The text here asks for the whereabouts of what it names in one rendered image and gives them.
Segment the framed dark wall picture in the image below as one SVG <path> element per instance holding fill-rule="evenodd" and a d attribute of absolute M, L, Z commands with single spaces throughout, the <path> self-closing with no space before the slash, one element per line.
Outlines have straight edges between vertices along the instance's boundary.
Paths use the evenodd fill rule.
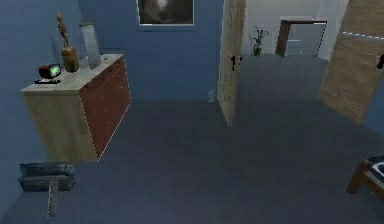
<path fill-rule="evenodd" d="M 140 25 L 194 24 L 194 0 L 137 0 Z"/>

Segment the brown wooden room door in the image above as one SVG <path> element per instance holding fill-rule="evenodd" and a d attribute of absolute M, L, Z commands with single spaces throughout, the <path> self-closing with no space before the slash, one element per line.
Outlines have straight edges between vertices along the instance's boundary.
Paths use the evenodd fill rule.
<path fill-rule="evenodd" d="M 349 0 L 319 98 L 361 124 L 384 73 L 384 0 Z"/>

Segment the brown wooden statue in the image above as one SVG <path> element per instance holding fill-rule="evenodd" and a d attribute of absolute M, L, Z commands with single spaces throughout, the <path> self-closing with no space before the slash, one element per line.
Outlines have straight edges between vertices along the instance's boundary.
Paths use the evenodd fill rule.
<path fill-rule="evenodd" d="M 69 73 L 75 73 L 79 69 L 79 60 L 77 51 L 74 47 L 69 45 L 68 32 L 63 18 L 59 12 L 56 13 L 57 27 L 63 40 L 63 48 L 61 49 L 61 57 L 63 60 L 64 68 Z"/>

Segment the grey glass vase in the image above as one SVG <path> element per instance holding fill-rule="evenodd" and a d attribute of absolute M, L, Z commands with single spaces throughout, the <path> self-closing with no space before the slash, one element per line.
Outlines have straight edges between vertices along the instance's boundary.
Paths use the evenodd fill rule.
<path fill-rule="evenodd" d="M 93 23 L 83 23 L 80 24 L 80 28 L 83 33 L 89 67 L 91 69 L 97 68 L 101 64 L 101 54 L 95 26 Z"/>

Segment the dark brown framed doorway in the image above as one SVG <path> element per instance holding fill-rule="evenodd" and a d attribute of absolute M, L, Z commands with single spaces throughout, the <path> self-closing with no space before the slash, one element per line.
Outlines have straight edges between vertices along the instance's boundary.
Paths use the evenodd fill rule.
<path fill-rule="evenodd" d="M 280 23 L 280 29 L 279 29 L 279 35 L 277 39 L 277 45 L 275 53 L 277 55 L 280 55 L 281 57 L 285 56 L 286 53 L 286 46 L 288 42 L 288 36 L 290 33 L 291 25 L 297 25 L 297 24 L 305 24 L 305 25 L 320 25 L 323 24 L 324 26 L 327 25 L 326 19 L 314 19 L 311 18 L 310 20 L 299 20 L 299 19 L 282 19 Z"/>

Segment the wooden chest of drawers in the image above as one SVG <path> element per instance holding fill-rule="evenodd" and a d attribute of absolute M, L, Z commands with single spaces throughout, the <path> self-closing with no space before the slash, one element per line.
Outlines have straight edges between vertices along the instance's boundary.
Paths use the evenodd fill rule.
<path fill-rule="evenodd" d="M 24 102 L 52 161 L 98 161 L 131 104 L 125 57 L 104 54 L 91 69 L 81 61 L 56 84 L 31 84 Z"/>

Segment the green house plant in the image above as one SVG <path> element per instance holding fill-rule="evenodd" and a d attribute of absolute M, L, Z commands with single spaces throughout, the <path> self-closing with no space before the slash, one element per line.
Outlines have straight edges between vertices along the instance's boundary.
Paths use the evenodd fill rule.
<path fill-rule="evenodd" d="M 262 41 L 267 35 L 269 35 L 269 32 L 263 29 L 259 29 L 257 26 L 254 26 L 254 31 L 256 36 L 253 37 L 253 40 L 255 41 L 253 46 L 253 55 L 259 56 L 262 52 Z"/>

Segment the light wooden room door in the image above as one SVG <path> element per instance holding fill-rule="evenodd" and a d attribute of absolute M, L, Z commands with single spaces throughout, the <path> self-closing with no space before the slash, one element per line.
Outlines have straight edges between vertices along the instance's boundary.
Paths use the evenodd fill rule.
<path fill-rule="evenodd" d="M 233 125 L 240 65 L 232 70 L 231 57 L 241 56 L 246 0 L 224 0 L 217 100 L 225 121 Z"/>

